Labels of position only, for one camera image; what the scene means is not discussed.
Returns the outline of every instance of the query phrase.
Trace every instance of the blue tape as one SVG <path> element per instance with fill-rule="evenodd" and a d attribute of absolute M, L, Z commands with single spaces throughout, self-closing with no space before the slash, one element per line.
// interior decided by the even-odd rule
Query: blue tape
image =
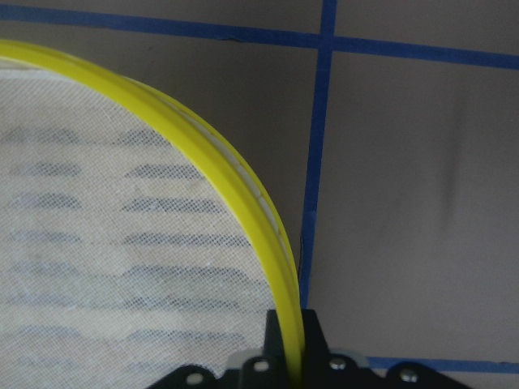
<path fill-rule="evenodd" d="M 66 11 L 5 4 L 0 4 L 0 20 L 108 28 L 111 30 L 130 32 L 146 32 L 150 34 L 232 40 L 313 49 L 319 45 L 319 35 L 305 32 L 224 26 L 220 24 L 182 22 L 177 20 L 144 18 L 140 16 Z"/>
<path fill-rule="evenodd" d="M 466 373 L 519 374 L 519 363 L 490 361 L 458 361 L 449 359 L 417 359 L 368 357 L 372 369 L 390 369 L 402 361 L 417 362 L 438 371 Z"/>
<path fill-rule="evenodd" d="M 314 104 L 311 115 L 310 144 L 308 146 L 307 183 L 302 214 L 301 258 L 299 263 L 299 295 L 301 307 L 308 305 L 311 261 L 314 251 L 315 222 L 323 157 L 324 128 L 328 107 L 328 89 L 332 69 L 333 33 L 337 0 L 324 0 L 321 11 L 320 46 L 315 71 Z"/>
<path fill-rule="evenodd" d="M 336 51 L 519 70 L 519 56 L 337 36 Z"/>

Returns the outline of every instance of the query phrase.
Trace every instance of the yellow ring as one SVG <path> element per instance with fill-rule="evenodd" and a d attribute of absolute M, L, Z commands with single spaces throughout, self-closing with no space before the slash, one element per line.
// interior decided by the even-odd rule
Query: yellow ring
<path fill-rule="evenodd" d="M 57 50 L 4 40 L 0 40 L 0 58 L 54 71 L 110 98 L 164 136 L 211 182 L 234 213 L 261 262 L 277 309 L 290 381 L 299 387 L 304 332 L 294 257 L 272 200 L 238 152 L 203 119 L 171 97 L 90 62 Z M 250 184 L 229 162 L 214 139 L 211 141 L 193 121 L 204 126 L 245 169 L 274 217 L 277 231 Z"/>

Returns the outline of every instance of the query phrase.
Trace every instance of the metal bolt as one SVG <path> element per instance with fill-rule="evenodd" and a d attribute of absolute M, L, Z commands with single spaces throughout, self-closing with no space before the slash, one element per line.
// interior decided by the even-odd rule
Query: metal bolt
<path fill-rule="evenodd" d="M 191 373 L 186 377 L 186 384 L 187 385 L 198 385 L 199 383 L 202 383 L 204 380 L 204 376 L 200 373 Z"/>
<path fill-rule="evenodd" d="M 344 370 L 346 368 L 346 361 L 342 358 L 333 358 L 330 361 L 330 367 L 334 370 Z"/>
<path fill-rule="evenodd" d="M 263 371 L 267 371 L 270 366 L 268 365 L 267 361 L 262 360 L 262 361 L 254 362 L 254 366 L 253 367 L 254 367 L 254 371 L 257 371 L 258 373 L 261 373 Z"/>
<path fill-rule="evenodd" d="M 405 383 L 417 383 L 418 374 L 411 369 L 402 369 L 400 372 L 400 379 Z"/>

